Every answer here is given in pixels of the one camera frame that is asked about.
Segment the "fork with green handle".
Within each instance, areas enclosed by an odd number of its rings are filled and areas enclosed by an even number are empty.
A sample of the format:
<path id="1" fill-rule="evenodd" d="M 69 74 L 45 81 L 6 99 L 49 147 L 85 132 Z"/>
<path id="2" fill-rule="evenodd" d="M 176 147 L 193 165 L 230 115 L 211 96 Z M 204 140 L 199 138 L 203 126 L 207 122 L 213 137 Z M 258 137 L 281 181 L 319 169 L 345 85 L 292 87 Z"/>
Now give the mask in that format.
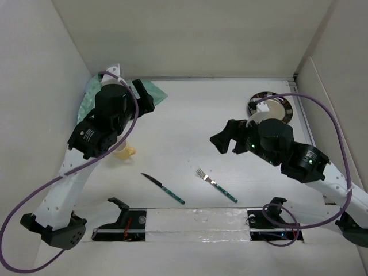
<path id="1" fill-rule="evenodd" d="M 236 199 L 233 195 L 231 195 L 224 188 L 222 188 L 217 182 L 215 182 L 214 180 L 210 179 L 210 177 L 208 176 L 208 174 L 204 173 L 200 168 L 198 168 L 196 170 L 196 173 L 197 173 L 198 177 L 200 177 L 205 182 L 207 182 L 210 185 L 212 185 L 217 191 L 219 191 L 221 194 L 223 194 L 224 196 L 226 196 L 233 203 L 235 203 L 235 204 L 238 203 L 238 199 Z"/>

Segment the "green satin cloth placemat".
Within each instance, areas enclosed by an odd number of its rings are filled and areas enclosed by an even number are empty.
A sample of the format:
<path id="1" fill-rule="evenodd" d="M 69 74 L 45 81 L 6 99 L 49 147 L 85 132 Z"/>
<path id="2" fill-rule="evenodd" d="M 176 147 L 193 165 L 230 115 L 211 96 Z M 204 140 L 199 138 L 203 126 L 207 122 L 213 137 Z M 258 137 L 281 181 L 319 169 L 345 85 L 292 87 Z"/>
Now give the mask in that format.
<path id="1" fill-rule="evenodd" d="M 153 97 L 155 106 L 168 97 L 164 91 L 155 86 L 152 82 L 146 79 L 142 79 L 141 81 L 146 91 Z M 89 80 L 85 87 L 85 95 L 78 110 L 77 124 L 95 107 L 95 95 L 101 91 L 101 87 L 101 78 L 98 75 Z"/>

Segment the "dark rimmed dinner plate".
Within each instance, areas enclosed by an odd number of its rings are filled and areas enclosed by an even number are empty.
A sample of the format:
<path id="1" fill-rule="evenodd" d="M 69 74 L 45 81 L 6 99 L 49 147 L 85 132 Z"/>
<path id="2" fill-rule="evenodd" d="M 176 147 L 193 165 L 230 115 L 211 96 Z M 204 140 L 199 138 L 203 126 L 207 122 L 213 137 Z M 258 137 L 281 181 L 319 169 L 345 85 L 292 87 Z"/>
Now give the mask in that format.
<path id="1" fill-rule="evenodd" d="M 277 95 L 277 93 L 270 91 L 263 91 L 253 95 L 247 104 L 249 116 L 252 116 L 257 112 L 257 108 L 252 102 L 274 95 Z M 259 115 L 257 117 L 257 122 L 271 118 L 280 120 L 284 124 L 288 124 L 291 121 L 293 117 L 293 108 L 286 98 L 277 96 L 275 98 L 268 99 L 263 103 L 267 105 L 269 111 L 265 114 Z"/>

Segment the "yellow ceramic mug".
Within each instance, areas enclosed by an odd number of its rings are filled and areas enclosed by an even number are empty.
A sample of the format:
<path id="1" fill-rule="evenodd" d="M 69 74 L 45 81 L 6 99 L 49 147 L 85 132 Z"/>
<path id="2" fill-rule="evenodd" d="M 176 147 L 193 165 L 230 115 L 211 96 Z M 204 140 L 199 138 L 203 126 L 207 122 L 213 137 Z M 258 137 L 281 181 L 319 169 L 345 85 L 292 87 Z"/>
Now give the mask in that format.
<path id="1" fill-rule="evenodd" d="M 136 153 L 136 149 L 131 147 L 126 140 L 124 140 L 114 151 L 115 157 L 121 160 L 130 159 Z"/>

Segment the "knife with green handle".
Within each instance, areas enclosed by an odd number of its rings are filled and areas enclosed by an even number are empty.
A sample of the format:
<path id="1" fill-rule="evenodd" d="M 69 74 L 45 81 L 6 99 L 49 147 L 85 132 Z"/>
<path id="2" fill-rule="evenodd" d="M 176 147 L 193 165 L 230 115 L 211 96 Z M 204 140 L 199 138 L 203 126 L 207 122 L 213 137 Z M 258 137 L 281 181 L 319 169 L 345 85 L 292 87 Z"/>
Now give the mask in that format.
<path id="1" fill-rule="evenodd" d="M 177 196 L 175 193 L 173 193 L 171 190 L 169 190 L 168 188 L 166 188 L 165 186 L 162 185 L 161 182 L 159 182 L 157 179 L 153 178 L 152 176 L 141 172 L 141 175 L 143 175 L 144 177 L 146 177 L 148 180 L 150 180 L 152 183 L 154 183 L 155 185 L 157 185 L 159 188 L 161 188 L 166 194 L 168 194 L 170 197 L 172 197 L 174 200 L 176 200 L 177 202 L 179 202 L 180 204 L 184 205 L 185 201 L 183 199 L 181 199 L 179 196 Z"/>

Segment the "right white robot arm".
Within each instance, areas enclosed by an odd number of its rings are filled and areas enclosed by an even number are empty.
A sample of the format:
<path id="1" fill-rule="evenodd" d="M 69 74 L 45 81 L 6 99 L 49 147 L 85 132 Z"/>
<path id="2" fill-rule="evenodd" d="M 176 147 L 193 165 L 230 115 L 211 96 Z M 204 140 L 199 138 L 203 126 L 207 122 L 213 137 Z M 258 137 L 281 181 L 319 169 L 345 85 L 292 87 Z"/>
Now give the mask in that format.
<path id="1" fill-rule="evenodd" d="M 228 151 L 231 140 L 235 154 L 251 152 L 281 173 L 319 191 L 339 206 L 333 216 L 327 211 L 296 207 L 275 197 L 261 211 L 256 229 L 302 229 L 328 227 L 349 242 L 367 247 L 367 193 L 351 182 L 349 169 L 342 174 L 329 157 L 316 147 L 294 141 L 291 126 L 270 118 L 260 123 L 228 120 L 225 128 L 210 138 L 219 153 Z"/>

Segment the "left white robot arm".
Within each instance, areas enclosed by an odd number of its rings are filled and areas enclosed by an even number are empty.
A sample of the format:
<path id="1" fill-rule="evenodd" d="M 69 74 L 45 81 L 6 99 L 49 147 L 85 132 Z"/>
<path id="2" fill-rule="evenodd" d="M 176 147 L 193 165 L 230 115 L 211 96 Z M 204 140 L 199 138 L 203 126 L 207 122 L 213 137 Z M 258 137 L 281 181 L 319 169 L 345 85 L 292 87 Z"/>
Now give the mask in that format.
<path id="1" fill-rule="evenodd" d="M 103 85 L 95 95 L 94 108 L 77 124 L 67 144 L 60 179 L 44 201 L 20 220 L 23 227 L 38 233 L 51 247 L 70 250 L 86 232 L 87 220 L 78 217 L 74 205 L 100 157 L 117 143 L 129 120 L 154 111 L 154 99 L 140 79 L 133 80 L 139 98 L 114 82 Z"/>

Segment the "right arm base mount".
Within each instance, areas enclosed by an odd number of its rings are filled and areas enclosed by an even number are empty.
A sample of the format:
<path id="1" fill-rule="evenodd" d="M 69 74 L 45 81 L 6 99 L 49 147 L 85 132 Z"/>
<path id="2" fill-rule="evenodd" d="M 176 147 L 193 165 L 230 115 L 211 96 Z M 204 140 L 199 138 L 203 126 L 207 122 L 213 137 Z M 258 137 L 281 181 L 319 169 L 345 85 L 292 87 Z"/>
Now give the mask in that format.
<path id="1" fill-rule="evenodd" d="M 282 206 L 286 202 L 287 200 L 285 198 L 274 197 L 270 203 Z M 270 210 L 268 210 L 268 207 L 266 207 L 265 210 L 271 219 L 278 223 L 287 224 L 288 226 L 291 225 L 291 223 L 287 223 L 281 217 L 281 215 L 286 214 L 286 212 L 283 212 L 280 207 L 270 206 Z M 295 237 L 297 237 L 296 241 L 304 241 L 301 231 L 297 234 L 296 229 L 283 229 L 272 222 L 269 222 L 262 213 L 262 207 L 247 209 L 247 215 L 248 218 L 246 219 L 246 224 L 250 228 L 250 239 L 252 242 L 264 241 L 272 243 L 280 241 L 288 243 Z"/>

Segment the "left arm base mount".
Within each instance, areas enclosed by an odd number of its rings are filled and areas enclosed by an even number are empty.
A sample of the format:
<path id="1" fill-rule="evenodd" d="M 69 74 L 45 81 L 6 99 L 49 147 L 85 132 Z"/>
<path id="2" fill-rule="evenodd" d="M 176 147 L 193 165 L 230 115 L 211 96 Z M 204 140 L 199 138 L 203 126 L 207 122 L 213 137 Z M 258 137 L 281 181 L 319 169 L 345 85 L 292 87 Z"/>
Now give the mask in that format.
<path id="1" fill-rule="evenodd" d="M 118 207 L 118 216 L 112 223 L 94 229 L 91 239 L 95 242 L 144 242 L 146 209 L 131 209 L 116 197 L 108 199 L 113 207 Z"/>

